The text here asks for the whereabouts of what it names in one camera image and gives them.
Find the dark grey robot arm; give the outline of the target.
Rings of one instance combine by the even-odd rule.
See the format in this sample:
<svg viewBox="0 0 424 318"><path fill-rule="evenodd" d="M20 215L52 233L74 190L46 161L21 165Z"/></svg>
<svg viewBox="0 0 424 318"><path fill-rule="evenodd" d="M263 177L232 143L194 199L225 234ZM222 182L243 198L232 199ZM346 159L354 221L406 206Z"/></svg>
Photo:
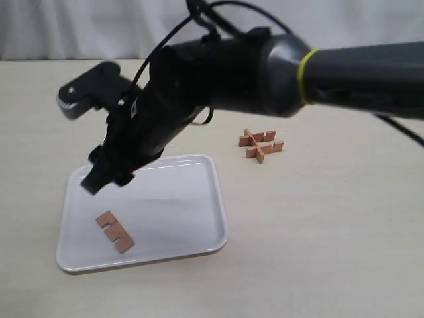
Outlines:
<svg viewBox="0 0 424 318"><path fill-rule="evenodd" d="M57 101L71 120L90 109L108 113L81 183L94 195L126 186L204 108L291 117L317 103L422 119L423 43L313 50L292 34L202 38L159 49L144 87L101 62L62 86Z"/></svg>

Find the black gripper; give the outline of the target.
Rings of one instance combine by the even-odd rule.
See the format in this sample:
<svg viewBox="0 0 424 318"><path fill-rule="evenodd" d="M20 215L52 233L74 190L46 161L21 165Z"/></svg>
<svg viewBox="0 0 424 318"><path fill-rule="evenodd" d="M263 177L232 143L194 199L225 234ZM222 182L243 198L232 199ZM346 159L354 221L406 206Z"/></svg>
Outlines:
<svg viewBox="0 0 424 318"><path fill-rule="evenodd" d="M108 111L101 146L81 187L96 195L109 183L127 185L134 171L159 159L167 144L211 107L208 57L214 46L166 46L150 63L144 88L132 86L116 62L102 61L58 91L58 106L75 120L90 109Z"/></svg>

